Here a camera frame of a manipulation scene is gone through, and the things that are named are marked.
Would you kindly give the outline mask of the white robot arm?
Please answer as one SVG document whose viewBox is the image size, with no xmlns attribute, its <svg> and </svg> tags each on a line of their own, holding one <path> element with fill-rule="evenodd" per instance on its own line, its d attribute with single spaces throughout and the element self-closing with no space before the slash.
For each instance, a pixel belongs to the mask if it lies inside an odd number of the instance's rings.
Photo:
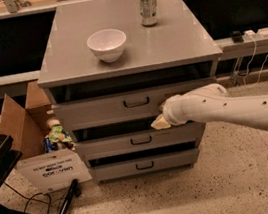
<svg viewBox="0 0 268 214">
<path fill-rule="evenodd" d="M 212 83 L 169 97 L 151 126 L 164 130 L 189 120 L 229 122 L 268 131 L 268 95 L 230 97 L 222 85 Z"/>
</svg>

